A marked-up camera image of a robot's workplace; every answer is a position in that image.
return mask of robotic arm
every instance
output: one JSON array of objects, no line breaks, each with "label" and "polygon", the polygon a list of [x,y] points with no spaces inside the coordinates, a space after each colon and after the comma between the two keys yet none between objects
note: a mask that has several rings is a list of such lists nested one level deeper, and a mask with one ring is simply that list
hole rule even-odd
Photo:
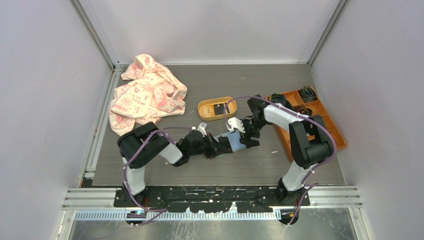
[{"label": "robotic arm", "polygon": [[[286,107],[294,110],[292,105],[278,98],[280,101],[273,101],[278,106]],[[316,125],[310,124],[308,121],[293,116],[263,100],[250,98],[247,101],[252,117],[250,119],[238,119],[232,117],[228,120],[227,129],[230,132],[238,129],[240,131],[240,142],[245,144],[247,148],[259,146],[260,130],[265,125],[275,124],[290,134],[291,154],[293,163],[288,172],[279,179],[277,186],[277,194],[280,202],[292,202],[296,199],[304,188],[303,179],[311,168],[316,164],[323,162],[333,152],[333,146],[330,138]],[[311,118],[325,128],[324,120],[319,115],[306,118]],[[308,136],[314,136],[314,139],[309,140]]]}]

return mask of white wall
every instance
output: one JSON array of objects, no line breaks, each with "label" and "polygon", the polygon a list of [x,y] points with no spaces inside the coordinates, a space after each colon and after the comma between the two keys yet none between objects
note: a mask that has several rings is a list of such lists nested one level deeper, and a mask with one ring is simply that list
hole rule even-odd
[{"label": "white wall", "polygon": [[378,240],[422,239],[424,1],[350,1],[313,65]]},{"label": "white wall", "polygon": [[82,0],[114,60],[306,63],[339,0]]},{"label": "white wall", "polygon": [[0,2],[0,234],[57,234],[110,70],[67,0]]}]

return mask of cloth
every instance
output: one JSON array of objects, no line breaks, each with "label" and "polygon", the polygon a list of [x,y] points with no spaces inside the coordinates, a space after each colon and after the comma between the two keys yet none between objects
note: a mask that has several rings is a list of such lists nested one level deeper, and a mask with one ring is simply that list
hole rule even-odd
[{"label": "cloth", "polygon": [[114,89],[109,120],[118,135],[130,132],[135,123],[156,124],[163,117],[184,114],[187,87],[150,55],[136,56],[121,77],[134,81]]}]

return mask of table surface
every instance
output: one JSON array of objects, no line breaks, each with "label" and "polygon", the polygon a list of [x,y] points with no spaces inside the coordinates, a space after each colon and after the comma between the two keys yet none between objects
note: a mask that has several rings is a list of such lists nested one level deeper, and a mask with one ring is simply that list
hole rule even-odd
[{"label": "table surface", "polygon": [[[184,99],[184,115],[164,117],[158,123],[160,129],[198,126],[202,122],[198,104],[203,100],[257,94],[265,97],[305,85],[314,86],[307,64],[170,65],[168,68],[187,86],[188,92]],[[126,83],[120,79],[118,85]],[[251,115],[247,100],[236,101],[236,117]],[[212,135],[228,131],[223,119],[206,123],[206,130]],[[169,129],[166,132],[175,141],[188,133],[186,129]],[[273,126],[265,126],[260,134],[260,146],[209,160],[203,155],[192,156],[187,164],[180,167],[167,164],[158,156],[146,166],[145,182],[148,186],[275,186],[291,163]],[[94,186],[122,185],[123,162],[117,146],[118,138],[110,126],[106,126],[92,183]],[[344,185],[338,161],[323,165],[307,181],[316,182]]]}]

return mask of yellow container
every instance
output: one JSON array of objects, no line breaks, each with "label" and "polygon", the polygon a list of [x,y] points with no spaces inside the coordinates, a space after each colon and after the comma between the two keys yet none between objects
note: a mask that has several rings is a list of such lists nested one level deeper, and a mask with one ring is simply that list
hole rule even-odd
[{"label": "yellow container", "polygon": [[[203,100],[198,105],[198,111],[200,118],[203,121],[212,121],[224,118],[224,107],[231,99],[230,96]],[[232,101],[228,104],[228,110],[226,112],[227,118],[232,118],[236,115],[237,105],[236,101]]]}]

